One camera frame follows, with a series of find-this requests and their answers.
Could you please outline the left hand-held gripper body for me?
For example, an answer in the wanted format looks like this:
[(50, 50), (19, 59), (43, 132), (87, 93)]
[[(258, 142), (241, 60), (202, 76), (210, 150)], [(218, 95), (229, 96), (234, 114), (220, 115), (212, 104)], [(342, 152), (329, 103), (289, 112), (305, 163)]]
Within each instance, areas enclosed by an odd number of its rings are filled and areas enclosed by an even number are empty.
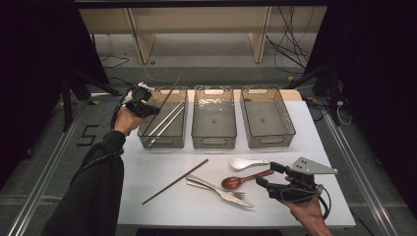
[(152, 88), (145, 83), (138, 83), (128, 89), (122, 98), (121, 105), (128, 108), (134, 115), (147, 117), (147, 113), (154, 112), (149, 109), (148, 101), (151, 98)]

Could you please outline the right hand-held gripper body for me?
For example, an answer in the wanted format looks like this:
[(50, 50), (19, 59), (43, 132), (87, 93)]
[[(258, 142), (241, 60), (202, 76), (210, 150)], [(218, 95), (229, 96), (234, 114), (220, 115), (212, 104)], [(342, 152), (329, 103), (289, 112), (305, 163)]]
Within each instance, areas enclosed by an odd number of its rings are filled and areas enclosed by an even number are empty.
[(267, 192), (272, 199), (292, 203), (305, 203), (320, 196), (324, 187), (315, 182), (316, 174), (337, 174), (338, 170), (306, 157), (299, 157), (285, 174), (290, 178), (287, 185), (268, 183)]

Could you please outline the silver metal chopstick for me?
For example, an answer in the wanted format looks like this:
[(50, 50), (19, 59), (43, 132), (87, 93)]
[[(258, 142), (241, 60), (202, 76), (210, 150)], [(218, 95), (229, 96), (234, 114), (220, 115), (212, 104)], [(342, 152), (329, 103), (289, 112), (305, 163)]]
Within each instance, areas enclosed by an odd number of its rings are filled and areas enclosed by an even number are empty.
[(184, 101), (181, 101), (150, 133), (149, 136), (156, 136), (160, 130), (174, 117), (174, 115), (184, 107)]
[(182, 107), (175, 115), (174, 117), (160, 130), (160, 132), (156, 135), (155, 138), (153, 138), (150, 142), (148, 147), (150, 148), (157, 139), (165, 132), (165, 130), (175, 121), (175, 119), (180, 115), (180, 113), (184, 110), (185, 107)]

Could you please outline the clear grey plastic bin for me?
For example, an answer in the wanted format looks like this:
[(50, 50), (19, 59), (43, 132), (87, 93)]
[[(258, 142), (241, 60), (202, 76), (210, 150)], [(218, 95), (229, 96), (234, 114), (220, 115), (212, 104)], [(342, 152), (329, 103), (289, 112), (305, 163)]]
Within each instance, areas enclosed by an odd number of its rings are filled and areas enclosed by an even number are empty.
[(296, 130), (278, 88), (242, 88), (240, 104), (249, 148), (290, 146)]
[(235, 148), (237, 126), (232, 87), (195, 87), (194, 148)]
[(149, 103), (161, 110), (150, 116), (149, 122), (138, 130), (143, 148), (182, 148), (188, 109), (187, 89), (179, 87), (170, 92), (169, 88), (156, 88)]

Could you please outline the brown wooden chopstick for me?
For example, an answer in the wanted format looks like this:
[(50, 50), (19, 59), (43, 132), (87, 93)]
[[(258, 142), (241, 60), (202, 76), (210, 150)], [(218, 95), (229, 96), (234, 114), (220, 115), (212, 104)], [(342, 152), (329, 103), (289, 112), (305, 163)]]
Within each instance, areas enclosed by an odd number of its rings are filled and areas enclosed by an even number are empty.
[[(179, 82), (181, 81), (181, 76), (179, 76), (177, 78), (177, 80), (175, 81), (173, 87), (171, 88), (171, 90), (169, 91), (169, 93), (166, 95), (166, 97), (164, 98), (164, 100), (162, 101), (162, 103), (160, 104), (160, 111), (162, 110), (162, 107), (164, 106), (164, 104), (166, 103), (166, 101), (168, 100), (169, 96), (171, 95), (171, 93), (175, 90), (175, 88), (177, 87), (177, 85), (179, 84)], [(153, 117), (151, 118), (149, 124), (147, 125), (147, 127), (144, 130), (144, 134), (148, 131), (148, 129), (150, 128), (151, 124), (153, 123), (153, 121), (155, 120), (156, 114), (153, 115)]]
[(161, 190), (159, 190), (158, 192), (156, 192), (154, 195), (152, 195), (151, 197), (149, 197), (148, 199), (146, 199), (145, 201), (143, 201), (142, 202), (142, 206), (145, 205), (145, 204), (147, 204), (148, 202), (150, 202), (151, 200), (153, 200), (154, 198), (156, 198), (157, 196), (159, 196), (160, 194), (162, 194), (163, 192), (165, 192), (166, 190), (168, 190), (172, 186), (174, 186), (180, 180), (184, 179), (187, 175), (193, 173), (194, 171), (196, 171), (197, 169), (199, 169), (200, 167), (202, 167), (207, 162), (209, 162), (209, 159), (208, 158), (206, 158), (201, 163), (199, 163), (198, 165), (194, 166), (192, 169), (190, 169), (189, 171), (187, 171), (186, 173), (184, 173), (183, 175), (181, 175), (180, 177), (178, 177), (177, 179), (175, 179), (173, 182), (171, 182), (170, 184), (168, 184), (167, 186), (165, 186), (164, 188), (162, 188)]

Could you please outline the white ceramic spoon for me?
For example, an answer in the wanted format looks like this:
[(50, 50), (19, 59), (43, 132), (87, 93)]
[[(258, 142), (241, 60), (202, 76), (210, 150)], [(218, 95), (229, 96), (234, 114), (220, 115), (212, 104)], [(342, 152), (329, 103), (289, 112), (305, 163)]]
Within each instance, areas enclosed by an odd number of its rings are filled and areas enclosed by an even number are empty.
[(268, 161), (264, 159), (244, 159), (233, 157), (229, 160), (229, 164), (236, 170), (243, 170), (254, 165), (267, 165)]

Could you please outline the brown wooden spoon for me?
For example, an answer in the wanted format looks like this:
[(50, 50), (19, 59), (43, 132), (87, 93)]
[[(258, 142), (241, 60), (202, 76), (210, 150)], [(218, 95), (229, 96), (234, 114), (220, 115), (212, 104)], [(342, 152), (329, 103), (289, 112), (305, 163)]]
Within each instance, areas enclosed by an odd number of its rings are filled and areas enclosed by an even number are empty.
[(272, 173), (273, 173), (273, 170), (267, 169), (265, 171), (262, 171), (262, 172), (259, 172), (250, 176), (246, 176), (246, 177), (237, 177), (237, 176), (228, 177), (228, 178), (225, 178), (221, 182), (221, 186), (226, 190), (237, 190), (246, 181), (254, 180), (256, 177), (268, 176)]

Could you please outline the silver fork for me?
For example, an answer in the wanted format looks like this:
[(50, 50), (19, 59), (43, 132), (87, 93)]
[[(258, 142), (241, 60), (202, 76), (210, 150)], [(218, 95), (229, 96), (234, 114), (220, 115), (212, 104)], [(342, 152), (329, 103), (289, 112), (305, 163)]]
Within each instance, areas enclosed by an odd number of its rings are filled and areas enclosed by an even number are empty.
[[(207, 187), (207, 186), (204, 186), (202, 184), (196, 183), (196, 182), (186, 181), (186, 184), (188, 184), (190, 186), (198, 187), (198, 188), (201, 188), (201, 189), (214, 191), (214, 189), (212, 189), (210, 187)], [(232, 195), (232, 196), (234, 196), (234, 197), (236, 197), (240, 200), (243, 200), (245, 198), (245, 193), (242, 193), (242, 192), (235, 192), (235, 191), (224, 191), (224, 192), (226, 192), (227, 194), (230, 194), (230, 195)]]

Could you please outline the person's right hand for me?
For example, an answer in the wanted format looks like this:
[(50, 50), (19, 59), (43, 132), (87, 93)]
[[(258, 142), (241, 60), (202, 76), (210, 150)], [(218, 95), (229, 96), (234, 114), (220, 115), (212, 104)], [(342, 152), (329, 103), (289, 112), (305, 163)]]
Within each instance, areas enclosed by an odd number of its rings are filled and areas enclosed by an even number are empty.
[(281, 201), (281, 203), (290, 209), (290, 213), (306, 230), (308, 228), (326, 226), (318, 198), (313, 197), (307, 203), (302, 204), (284, 201)]

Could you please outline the person's left hand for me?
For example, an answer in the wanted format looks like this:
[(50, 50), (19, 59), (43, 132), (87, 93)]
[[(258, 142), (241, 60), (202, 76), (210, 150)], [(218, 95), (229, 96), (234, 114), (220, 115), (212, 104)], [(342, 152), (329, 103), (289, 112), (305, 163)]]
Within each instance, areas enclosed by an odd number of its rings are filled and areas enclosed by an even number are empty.
[(138, 117), (128, 108), (121, 107), (117, 112), (113, 130), (127, 137), (133, 130), (148, 121), (147, 117)]

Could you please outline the black tripod stand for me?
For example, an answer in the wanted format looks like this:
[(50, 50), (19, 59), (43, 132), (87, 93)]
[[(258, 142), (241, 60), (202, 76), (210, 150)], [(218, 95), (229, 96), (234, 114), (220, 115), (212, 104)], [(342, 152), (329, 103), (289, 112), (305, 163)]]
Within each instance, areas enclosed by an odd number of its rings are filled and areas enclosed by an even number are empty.
[(61, 92), (64, 106), (64, 132), (66, 132), (73, 123), (71, 93), (73, 93), (80, 101), (89, 100), (91, 93), (87, 89), (87, 84), (92, 84), (115, 96), (120, 94), (119, 90), (112, 88), (80, 70), (72, 69), (65, 72), (61, 79)]

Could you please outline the white table mat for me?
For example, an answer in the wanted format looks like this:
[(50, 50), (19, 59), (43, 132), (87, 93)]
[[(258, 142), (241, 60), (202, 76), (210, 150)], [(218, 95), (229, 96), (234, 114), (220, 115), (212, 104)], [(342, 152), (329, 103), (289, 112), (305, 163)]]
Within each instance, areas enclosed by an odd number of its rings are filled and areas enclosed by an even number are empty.
[(208, 162), (192, 174), (216, 187), (229, 176), (248, 176), (263, 171), (262, 166), (235, 171), (229, 159), (266, 159), (290, 165), (299, 157), (329, 165), (307, 105), (303, 101), (285, 103), (296, 135), (289, 147), (248, 148), (241, 109), (236, 106), (237, 139), (234, 149), (195, 149), (191, 131), (186, 131), (182, 148), (145, 149), (136, 132), (124, 145), (125, 179), (119, 222), (140, 227), (169, 228), (279, 228), (297, 226), (299, 222), (286, 206), (268, 196), (266, 189), (253, 181), (239, 190), (252, 207), (238, 206), (222, 199), (214, 191), (192, 187), (182, 179), (174, 186), (142, 206), (142, 202), (175, 179), (208, 158)]

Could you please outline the beige wooden desk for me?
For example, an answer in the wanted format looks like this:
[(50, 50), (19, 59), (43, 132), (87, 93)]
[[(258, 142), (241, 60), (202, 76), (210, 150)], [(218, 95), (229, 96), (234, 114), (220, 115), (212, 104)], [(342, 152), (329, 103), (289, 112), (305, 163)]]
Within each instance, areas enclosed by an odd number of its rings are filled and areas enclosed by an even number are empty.
[(260, 63), (269, 32), (317, 32), (326, 11), (324, 6), (266, 6), (82, 9), (80, 14), (90, 34), (130, 35), (142, 63), (159, 33), (245, 33)]

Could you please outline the black curtain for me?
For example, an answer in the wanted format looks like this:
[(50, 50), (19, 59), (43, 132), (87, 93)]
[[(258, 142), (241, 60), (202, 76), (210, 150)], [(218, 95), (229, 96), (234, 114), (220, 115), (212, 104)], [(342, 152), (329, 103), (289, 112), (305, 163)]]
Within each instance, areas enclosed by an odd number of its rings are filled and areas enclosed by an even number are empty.
[(62, 80), (88, 95), (73, 71), (108, 81), (75, 0), (0, 0), (0, 188), (42, 131)]
[(326, 0), (307, 72), (333, 63), (348, 109), (417, 216), (417, 0)]

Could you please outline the aluminium floor rail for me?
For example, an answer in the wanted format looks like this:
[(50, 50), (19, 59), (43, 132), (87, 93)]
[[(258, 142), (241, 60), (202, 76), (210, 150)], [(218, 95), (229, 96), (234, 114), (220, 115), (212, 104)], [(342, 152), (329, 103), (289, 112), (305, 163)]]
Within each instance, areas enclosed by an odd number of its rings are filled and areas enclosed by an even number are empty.
[(376, 223), (382, 231), (382, 234), (384, 236), (398, 236), (398, 232), (388, 214), (388, 211), (383, 206), (383, 203), (366, 176), (364, 169), (360, 166), (360, 163), (358, 162), (356, 155), (346, 140), (344, 134), (340, 128), (333, 123), (328, 114), (325, 116), (325, 120), (333, 138), (342, 152), (342, 156), (345, 159), (345, 162), (351, 171), (351, 174), (353, 175), (365, 202), (368, 205), (373, 218), (376, 220)]
[(17, 212), (16, 217), (7, 230), (6, 236), (24, 236), (34, 213), (41, 202), (43, 194), (45, 193), (52, 176), (62, 159), (64, 151), (73, 137), (80, 117), (88, 104), (89, 103), (87, 101), (81, 101), (75, 105), (74, 121), (65, 131), (59, 132), (59, 137), (56, 139), (53, 151), (48, 155), (47, 161), (42, 167), (39, 176), (36, 178), (34, 184), (31, 185), (30, 192), (27, 195), (10, 196), (12, 203), (17, 203), (19, 201), (19, 204), (22, 207)]

